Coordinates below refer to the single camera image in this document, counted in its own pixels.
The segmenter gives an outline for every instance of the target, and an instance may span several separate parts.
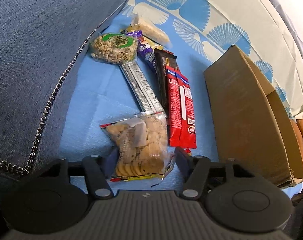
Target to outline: plastic bag of cookies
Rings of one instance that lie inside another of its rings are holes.
[[[167,153],[165,113],[143,113],[101,127],[119,147],[113,179],[163,178],[172,170],[173,156]]]
[[[131,62],[137,57],[137,38],[121,33],[104,33],[90,40],[93,59],[114,64]]]

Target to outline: ridged gray plastic surface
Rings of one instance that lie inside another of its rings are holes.
[[[73,227],[48,235],[9,231],[2,240],[289,240],[281,231],[246,235],[213,222],[196,201],[174,191],[119,191],[111,200],[96,201]]]

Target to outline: cardboard box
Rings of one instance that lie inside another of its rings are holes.
[[[299,146],[274,87],[237,46],[204,72],[220,162],[235,158],[277,186],[303,181]]]

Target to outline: dark brown snack wrapper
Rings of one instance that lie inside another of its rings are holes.
[[[157,68],[157,79],[160,91],[160,103],[163,108],[168,111],[168,84],[166,79],[166,66],[172,67],[179,71],[175,56],[172,52],[161,49],[154,49],[155,62]]]

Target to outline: logo on red package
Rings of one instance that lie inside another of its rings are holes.
[[[188,127],[188,131],[189,133],[196,133],[196,128],[191,125],[190,127]]]

